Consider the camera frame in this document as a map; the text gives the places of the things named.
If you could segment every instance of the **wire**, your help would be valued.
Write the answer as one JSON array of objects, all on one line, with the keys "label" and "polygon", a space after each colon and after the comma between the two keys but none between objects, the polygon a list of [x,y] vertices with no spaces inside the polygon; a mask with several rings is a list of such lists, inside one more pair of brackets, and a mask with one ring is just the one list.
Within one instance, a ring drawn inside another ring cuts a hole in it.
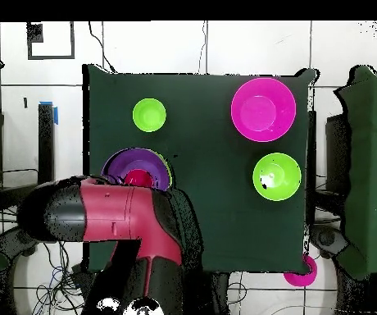
[{"label": "wire", "polygon": [[[41,290],[41,289],[46,290],[46,293],[41,298],[39,297],[39,293],[36,290],[36,296],[37,296],[38,302],[40,303],[40,309],[34,315],[41,315],[41,312],[43,311],[45,307],[48,307],[48,315],[52,315],[53,310],[54,311],[59,310],[62,312],[73,310],[75,312],[75,315],[79,315],[77,309],[82,308],[84,304],[74,305],[70,297],[82,296],[82,293],[80,289],[76,289],[76,285],[74,284],[73,280],[70,277],[70,273],[68,271],[70,259],[69,259],[69,254],[67,253],[66,248],[65,248],[65,242],[59,242],[59,257],[60,257],[61,266],[58,266],[58,267],[55,267],[52,262],[52,253],[50,249],[48,248],[48,246],[46,244],[43,244],[43,245],[48,252],[48,261],[53,268],[52,279],[50,281],[48,288],[44,285],[41,285],[38,288],[38,290]],[[60,280],[56,278],[56,275],[59,273],[61,273]],[[52,283],[54,281],[56,281],[57,284],[55,286],[52,286]],[[64,308],[61,306],[61,304],[64,304],[66,301],[69,302],[71,308]]]},{"label": "wire", "polygon": [[95,35],[93,34],[93,29],[91,28],[91,22],[90,22],[90,21],[88,22],[88,27],[89,27],[89,33],[91,34],[91,36],[92,36],[93,38],[95,38],[95,39],[98,41],[98,43],[100,44],[100,46],[101,46],[101,49],[102,49],[102,57],[106,60],[107,64],[109,65],[109,67],[110,67],[110,69],[111,69],[111,71],[115,74],[115,73],[116,73],[116,70],[114,69],[113,65],[110,64],[110,62],[108,61],[108,59],[106,59],[106,56],[104,55],[104,47],[102,46],[102,42],[100,41],[100,39],[99,39],[97,36],[95,36]]},{"label": "wire", "polygon": [[241,282],[236,281],[236,282],[233,282],[233,283],[229,284],[228,287],[231,287],[234,284],[239,284],[239,286],[242,286],[243,290],[245,291],[245,293],[244,293],[244,296],[241,299],[238,299],[238,300],[236,300],[234,302],[229,302],[228,305],[230,305],[230,304],[237,304],[237,303],[241,302],[242,300],[244,300],[247,297],[247,288],[245,287],[245,285],[243,283],[241,283]]},{"label": "wire", "polygon": [[206,46],[206,33],[205,33],[205,24],[206,24],[206,21],[203,21],[203,27],[202,27],[202,32],[203,32],[203,35],[205,37],[205,42],[202,46],[202,49],[200,50],[200,58],[198,58],[198,74],[200,73],[200,61],[202,60],[202,54],[203,54],[203,49],[205,48]]},{"label": "wire", "polygon": [[288,308],[316,308],[316,309],[332,309],[336,312],[343,312],[343,313],[361,313],[361,314],[377,314],[377,312],[352,312],[352,311],[348,311],[348,310],[342,310],[342,309],[336,309],[336,308],[332,308],[332,307],[316,307],[316,306],[312,306],[312,305],[289,305],[287,307],[284,307],[284,308],[281,308],[281,309],[278,309],[276,310],[274,313],[272,313],[271,315],[275,315],[276,313],[278,312],[281,312],[282,310],[285,310],[285,309],[288,309]]},{"label": "wire", "polygon": [[316,186],[316,189],[319,189],[320,187],[324,186],[327,182],[325,182],[324,184],[321,184],[321,185],[318,185]]},{"label": "wire", "polygon": [[104,183],[106,183],[106,184],[108,184],[108,185],[111,185],[111,181],[108,180],[107,177],[104,177],[104,176],[98,176],[98,175],[89,175],[88,177],[90,177],[90,178],[92,178],[92,179],[100,180],[100,181],[102,181],[102,182],[104,182]]},{"label": "wire", "polygon": [[37,169],[15,169],[14,171],[2,171],[2,173],[16,173],[18,171],[35,171],[39,173]]},{"label": "wire", "polygon": [[7,219],[4,219],[4,218],[0,218],[0,222],[13,222],[13,223],[16,223],[16,220],[7,220]]},{"label": "wire", "polygon": [[3,215],[9,215],[9,216],[13,216],[13,217],[16,216],[16,214],[13,213],[13,212],[3,212]]},{"label": "wire", "polygon": [[314,224],[318,225],[318,224],[322,224],[322,223],[331,223],[331,222],[337,222],[337,221],[342,221],[342,218],[336,217],[336,218],[327,219],[327,220],[315,220]]}]

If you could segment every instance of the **black cable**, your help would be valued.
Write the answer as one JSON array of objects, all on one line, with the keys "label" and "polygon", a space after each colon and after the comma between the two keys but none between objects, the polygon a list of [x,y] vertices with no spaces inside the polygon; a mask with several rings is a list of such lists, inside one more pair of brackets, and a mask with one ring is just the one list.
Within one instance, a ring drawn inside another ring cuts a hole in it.
[{"label": "black cable", "polygon": [[237,304],[237,303],[241,302],[243,299],[245,299],[247,297],[247,288],[244,286],[244,284],[241,283],[241,282],[236,281],[236,282],[233,282],[232,284],[229,284],[228,287],[231,287],[234,284],[239,284],[240,286],[242,286],[244,288],[245,293],[244,293],[244,296],[241,299],[238,299],[238,300],[236,300],[234,302],[229,302],[228,305],[230,305],[230,304]]},{"label": "black cable", "polygon": [[[43,245],[46,248],[46,250],[48,251],[48,261],[49,261],[50,265],[52,266],[53,270],[54,269],[58,270],[59,267],[55,267],[53,265],[52,255],[51,255],[50,249],[48,248],[48,246],[46,244],[43,244]],[[56,310],[61,310],[63,312],[74,310],[75,315],[79,315],[76,309],[82,308],[84,306],[84,304],[80,304],[79,306],[75,306],[71,302],[71,300],[69,299],[69,296],[79,296],[79,295],[82,295],[82,293],[72,294],[71,292],[69,292],[65,288],[66,285],[71,286],[71,284],[73,284],[73,281],[72,281],[72,279],[70,277],[70,274],[68,272],[70,259],[69,259],[69,254],[67,253],[67,251],[65,249],[65,242],[63,242],[63,243],[59,242],[59,256],[60,256],[60,262],[61,262],[61,270],[60,270],[60,272],[61,272],[61,279],[60,279],[60,281],[58,281],[58,283],[52,289],[50,289],[51,291],[48,290],[48,293],[49,293],[49,295],[48,295],[49,296],[49,302],[48,302],[48,304],[45,304],[45,305],[48,305],[48,307],[49,307],[49,309],[48,309],[48,315],[52,315],[52,307],[54,307]],[[72,308],[63,308],[63,307],[61,307],[57,303],[58,302],[57,301],[57,294],[59,292],[70,303],[70,305],[72,306]]]},{"label": "black cable", "polygon": [[46,248],[46,250],[48,251],[48,262],[50,263],[50,266],[52,266],[53,269],[56,269],[57,267],[55,267],[52,262],[52,255],[50,254],[50,249],[45,243],[43,243],[43,245],[44,245],[44,248]]},{"label": "black cable", "polygon": [[15,173],[15,172],[18,172],[18,171],[35,171],[35,172],[39,173],[39,171],[37,169],[15,169],[14,171],[2,171],[2,173]]},{"label": "black cable", "polygon": [[37,303],[35,304],[34,309],[33,309],[33,311],[31,312],[31,315],[34,315],[34,314],[35,314],[35,309],[37,309],[37,306],[38,306],[39,304],[41,304],[42,306],[46,305],[45,301],[42,302],[41,299],[39,298],[39,290],[40,290],[40,287],[43,287],[43,288],[47,291],[46,296],[48,296],[48,294],[49,294],[49,290],[48,290],[48,288],[47,288],[46,286],[44,286],[44,285],[39,285],[39,286],[37,287],[37,289],[35,290],[35,296],[37,297]]},{"label": "black cable", "polygon": [[93,38],[95,38],[95,39],[98,41],[98,43],[100,44],[100,46],[101,46],[101,49],[102,49],[102,57],[106,60],[107,64],[110,66],[111,71],[112,71],[113,73],[116,73],[116,70],[114,69],[113,65],[110,64],[110,62],[108,61],[108,59],[106,59],[106,56],[104,55],[104,47],[102,46],[102,42],[100,41],[100,39],[99,39],[97,36],[95,36],[95,35],[93,34],[93,29],[91,28],[91,22],[90,22],[90,21],[88,22],[88,27],[89,27],[89,33],[91,34],[91,36],[92,36]]},{"label": "black cable", "polygon": [[275,312],[273,312],[271,315],[275,315],[276,313],[281,312],[281,311],[283,311],[285,309],[288,309],[288,308],[331,309],[331,310],[334,310],[335,312],[344,312],[344,313],[377,314],[377,312],[348,311],[348,310],[336,309],[336,308],[333,308],[333,307],[313,306],[313,305],[300,305],[300,304],[298,304],[298,305],[289,305],[289,306],[283,307],[281,309],[278,309]]},{"label": "black cable", "polygon": [[327,220],[315,220],[314,224],[318,225],[318,224],[322,224],[322,223],[331,223],[331,222],[337,222],[337,221],[342,221],[342,218],[336,217],[336,218],[327,219]]},{"label": "black cable", "polygon": [[0,218],[0,222],[12,222],[12,223],[16,223],[16,220],[7,220],[7,219],[4,219],[4,218]]},{"label": "black cable", "polygon": [[324,184],[321,184],[321,185],[316,186],[315,189],[319,189],[320,187],[324,186],[326,183],[327,183],[327,182],[325,182]]},{"label": "black cable", "polygon": [[111,185],[111,181],[109,181],[108,178],[106,178],[106,177],[104,177],[104,176],[89,175],[88,177],[90,177],[90,178],[92,178],[92,179],[96,179],[96,180],[103,181],[103,182],[105,182],[106,184]]},{"label": "black cable", "polygon": [[16,214],[14,212],[3,212],[3,215],[9,215],[9,216],[13,216],[13,217],[16,216]]},{"label": "black cable", "polygon": [[203,49],[205,48],[206,46],[206,33],[205,33],[205,24],[206,24],[206,21],[203,21],[203,27],[202,27],[202,32],[203,32],[203,35],[205,37],[205,42],[202,46],[202,49],[200,50],[200,58],[198,58],[198,74],[200,73],[200,62],[202,60],[202,54],[203,54]]}]

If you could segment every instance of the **magenta bowl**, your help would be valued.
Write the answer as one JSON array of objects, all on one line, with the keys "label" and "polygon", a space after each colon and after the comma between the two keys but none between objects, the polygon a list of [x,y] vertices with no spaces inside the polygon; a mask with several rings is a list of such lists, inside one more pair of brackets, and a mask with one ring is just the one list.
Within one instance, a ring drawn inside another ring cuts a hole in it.
[{"label": "magenta bowl", "polygon": [[316,279],[316,261],[308,255],[303,256],[304,261],[307,263],[308,267],[310,268],[310,272],[308,274],[300,275],[295,273],[284,273],[284,279],[293,286],[309,286],[314,282]]},{"label": "magenta bowl", "polygon": [[269,142],[284,135],[295,120],[295,98],[282,82],[259,77],[243,84],[231,104],[232,122],[247,139]]}]

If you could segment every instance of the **lime green bowl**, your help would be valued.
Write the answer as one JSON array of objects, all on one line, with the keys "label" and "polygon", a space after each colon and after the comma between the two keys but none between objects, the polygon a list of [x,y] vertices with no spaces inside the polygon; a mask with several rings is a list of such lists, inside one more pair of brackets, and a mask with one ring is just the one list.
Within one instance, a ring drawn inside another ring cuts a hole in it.
[{"label": "lime green bowl", "polygon": [[133,122],[142,131],[159,130],[166,121],[166,109],[159,100],[145,98],[133,109]]},{"label": "lime green bowl", "polygon": [[301,168],[284,153],[264,156],[252,172],[252,182],[264,198],[280,201],[293,196],[301,184]]}]

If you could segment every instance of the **chair wheel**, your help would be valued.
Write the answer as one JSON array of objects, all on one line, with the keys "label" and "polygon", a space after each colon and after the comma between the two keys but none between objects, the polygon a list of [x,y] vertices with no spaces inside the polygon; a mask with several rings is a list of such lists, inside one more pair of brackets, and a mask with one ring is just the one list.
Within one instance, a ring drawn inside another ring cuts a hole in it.
[{"label": "chair wheel", "polygon": [[37,251],[36,246],[33,246],[33,247],[27,249],[26,251],[24,251],[21,255],[24,256],[25,258],[28,258],[33,253],[35,253],[36,251]]}]

